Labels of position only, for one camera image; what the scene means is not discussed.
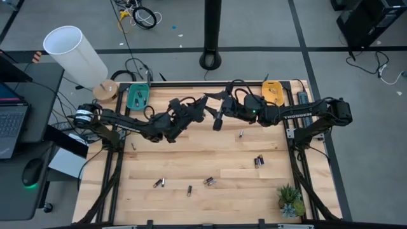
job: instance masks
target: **laptop keyboard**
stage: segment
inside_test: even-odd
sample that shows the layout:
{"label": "laptop keyboard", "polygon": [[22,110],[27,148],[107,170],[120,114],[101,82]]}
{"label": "laptop keyboard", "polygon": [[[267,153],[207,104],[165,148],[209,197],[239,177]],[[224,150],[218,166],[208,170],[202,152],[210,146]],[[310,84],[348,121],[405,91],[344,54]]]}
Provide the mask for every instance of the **laptop keyboard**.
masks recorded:
{"label": "laptop keyboard", "polygon": [[23,118],[23,112],[0,113],[0,137],[16,137]]}

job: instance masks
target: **small plant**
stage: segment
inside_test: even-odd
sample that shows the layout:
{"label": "small plant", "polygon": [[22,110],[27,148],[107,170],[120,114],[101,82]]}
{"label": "small plant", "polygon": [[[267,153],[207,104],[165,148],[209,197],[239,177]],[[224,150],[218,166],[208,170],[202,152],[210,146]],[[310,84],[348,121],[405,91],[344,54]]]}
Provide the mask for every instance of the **small plant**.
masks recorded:
{"label": "small plant", "polygon": [[285,218],[294,218],[296,216],[303,216],[305,213],[304,202],[301,200],[300,190],[291,187],[289,184],[278,188],[280,192],[278,196],[280,211]]}
{"label": "small plant", "polygon": [[282,212],[282,217],[284,218],[295,218],[297,216],[295,213],[296,211],[291,204],[284,204],[284,207],[280,212]]}

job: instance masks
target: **computer mouse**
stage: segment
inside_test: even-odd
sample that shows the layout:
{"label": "computer mouse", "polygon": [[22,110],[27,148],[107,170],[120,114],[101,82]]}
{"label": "computer mouse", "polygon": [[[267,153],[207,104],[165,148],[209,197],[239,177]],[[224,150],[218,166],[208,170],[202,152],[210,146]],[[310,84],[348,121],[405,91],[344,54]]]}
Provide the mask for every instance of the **computer mouse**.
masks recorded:
{"label": "computer mouse", "polygon": [[40,158],[34,158],[27,163],[22,176],[24,186],[31,186],[38,182],[43,164]]}

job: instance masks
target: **wooden tabletop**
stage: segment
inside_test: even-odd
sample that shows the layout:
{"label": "wooden tabletop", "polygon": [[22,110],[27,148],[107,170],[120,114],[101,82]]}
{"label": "wooden tabletop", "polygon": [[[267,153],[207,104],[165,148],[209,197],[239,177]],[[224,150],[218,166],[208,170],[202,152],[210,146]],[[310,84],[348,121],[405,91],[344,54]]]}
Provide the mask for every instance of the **wooden tabletop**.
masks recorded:
{"label": "wooden tabletop", "polygon": [[[303,83],[310,94],[307,82]],[[291,86],[297,103],[296,93],[302,87],[297,81],[291,81]],[[157,113],[163,112],[169,100],[175,97],[199,98],[204,92],[222,90],[224,87],[153,87],[149,105]],[[251,90],[261,94],[261,87],[251,87]],[[244,94],[238,93],[238,96],[242,100]],[[114,110],[116,100],[101,105]],[[207,105],[218,109],[220,102],[209,99]],[[156,225],[243,224],[257,223],[259,218],[264,218],[266,223],[300,222],[299,218],[283,218],[277,203],[277,188],[287,183],[294,186],[282,122],[263,128],[257,123],[249,125],[224,117],[222,131],[215,132],[212,130],[214,120],[206,113],[202,123],[192,123],[174,144],[166,140],[152,143],[136,133],[127,137],[114,223],[145,225],[148,219],[153,219]],[[142,112],[132,111],[130,116],[145,120]],[[242,138],[239,138],[240,130],[244,130]],[[314,139],[311,146],[325,152],[322,141]],[[94,156],[100,147],[100,142],[91,145],[87,157]],[[305,153],[315,192],[334,215],[341,217],[326,157],[312,149]],[[259,154],[263,155],[265,165],[255,169],[253,158]],[[85,167],[73,222],[81,219],[99,196],[106,155],[105,151],[100,153]],[[204,185],[202,181],[211,176],[217,183]],[[153,188],[153,184],[163,177],[166,178],[165,187]],[[189,185],[193,187],[191,197],[187,197]],[[312,218],[308,196],[304,195],[304,199],[307,216]],[[110,196],[106,202],[105,220]]]}

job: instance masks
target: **teal tray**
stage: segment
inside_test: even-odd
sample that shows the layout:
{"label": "teal tray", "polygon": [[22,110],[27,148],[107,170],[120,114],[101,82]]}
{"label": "teal tray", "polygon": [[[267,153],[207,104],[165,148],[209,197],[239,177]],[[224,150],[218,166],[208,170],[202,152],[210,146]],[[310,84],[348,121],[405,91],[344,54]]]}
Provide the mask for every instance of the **teal tray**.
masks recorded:
{"label": "teal tray", "polygon": [[[128,90],[126,106],[134,111],[143,111],[148,105],[149,95],[150,88],[147,84],[134,83]],[[139,101],[139,106],[136,106],[135,99]]]}

